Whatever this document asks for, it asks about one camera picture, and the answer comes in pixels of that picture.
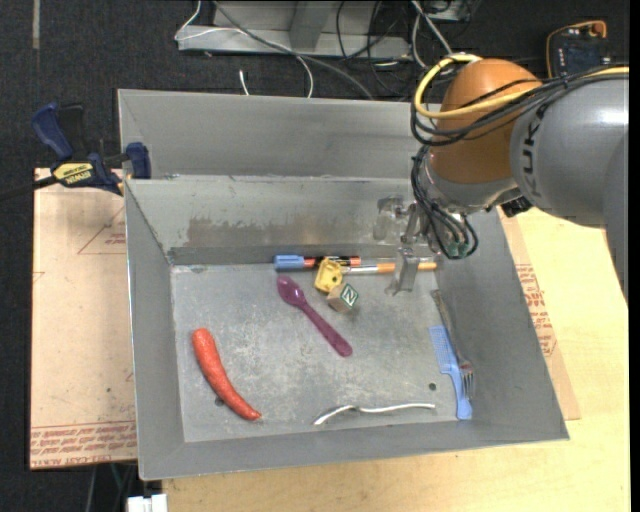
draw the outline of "cardboard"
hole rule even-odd
[[[30,467],[134,460],[123,199],[52,186],[34,217]],[[518,221],[502,222],[564,418],[578,419]]]

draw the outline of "yellow clamp label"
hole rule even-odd
[[[89,162],[70,162],[56,168],[53,175],[66,185],[73,185],[91,178],[93,175],[91,171],[93,171],[93,166]]]

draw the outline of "yellow cable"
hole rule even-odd
[[[485,100],[485,101],[481,101],[480,103],[475,103],[473,105],[469,105],[467,107],[462,107],[462,108],[458,108],[458,109],[454,109],[454,110],[447,110],[446,112],[432,112],[430,110],[427,110],[423,105],[422,105],[422,96],[424,95],[425,90],[427,89],[427,86],[431,83],[431,81],[433,80],[433,78],[438,75],[438,73],[440,73],[440,71],[442,69],[444,69],[445,67],[447,67],[450,64],[453,64],[454,62],[475,62],[478,60],[481,60],[482,57],[478,57],[476,55],[468,55],[468,54],[454,54],[454,55],[450,55],[449,57],[446,57],[444,59],[442,59],[440,62],[438,62],[435,66],[433,66],[428,73],[424,76],[424,78],[420,81],[420,83],[418,84],[418,88],[416,90],[416,94],[414,96],[414,100],[413,100],[413,104],[416,108],[416,111],[425,116],[425,117],[429,117],[432,119],[450,119],[452,117],[457,117],[457,116],[461,116],[464,114],[469,114],[471,112],[478,112],[478,111],[487,111],[489,109],[492,108],[496,108],[500,105],[504,105],[505,103],[508,103],[512,100],[515,100],[517,98],[519,98],[520,96],[530,92],[530,91],[519,91],[519,92],[514,92],[511,94],[506,94],[504,96],[500,96],[498,98],[491,98],[489,100]],[[585,75],[585,77],[589,77],[589,76],[598,76],[598,75],[607,75],[607,74],[625,74],[625,73],[629,73],[629,67],[628,66],[622,66],[622,67],[613,67],[613,68],[609,68],[609,69],[603,69],[600,71],[596,71],[594,73],[591,73],[589,75]]]

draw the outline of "blue clamp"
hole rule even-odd
[[[122,195],[120,187],[118,186],[122,180],[117,174],[104,166],[100,155],[98,153],[89,153],[87,155],[87,160],[91,162],[95,172],[93,177],[84,182],[83,185]]]
[[[55,101],[45,105],[33,115],[31,126],[42,143],[55,151],[58,162],[65,162],[73,156],[73,147],[60,129],[57,111]]]
[[[142,142],[132,142],[125,149],[125,153],[133,166],[134,178],[151,178],[151,160],[149,159],[149,151]]]

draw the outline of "bin floor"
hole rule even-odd
[[[180,402],[188,442],[269,436],[400,423],[455,421],[455,394],[438,369],[428,327],[441,323],[421,272],[413,292],[385,294],[391,275],[352,276],[356,307],[338,313],[313,287],[315,272],[290,272],[309,304],[353,347],[341,357],[307,316],[278,295],[271,265],[175,266],[172,294]],[[236,390],[262,413],[257,422],[216,402],[191,347],[191,333],[205,327],[218,346]],[[339,405],[384,407],[429,402],[435,410],[387,414],[344,413],[314,426]]]

